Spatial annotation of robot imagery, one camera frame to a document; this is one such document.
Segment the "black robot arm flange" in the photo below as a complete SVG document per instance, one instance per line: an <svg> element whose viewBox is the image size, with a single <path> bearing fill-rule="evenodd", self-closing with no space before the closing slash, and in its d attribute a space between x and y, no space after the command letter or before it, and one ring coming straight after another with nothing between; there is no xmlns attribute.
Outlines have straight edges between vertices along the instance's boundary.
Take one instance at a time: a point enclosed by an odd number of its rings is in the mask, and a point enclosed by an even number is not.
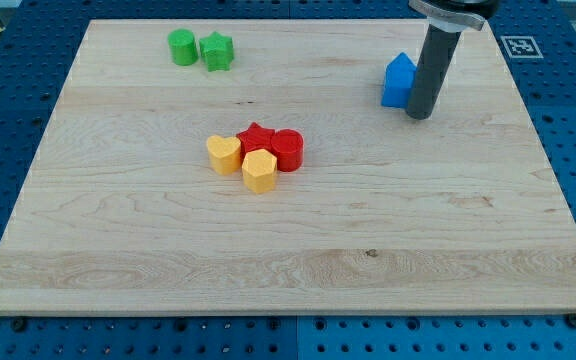
<svg viewBox="0 0 576 360"><path fill-rule="evenodd" d="M430 25L457 33L467 28L481 31L498 10L500 0L409 0L408 6L425 15Z"/></svg>

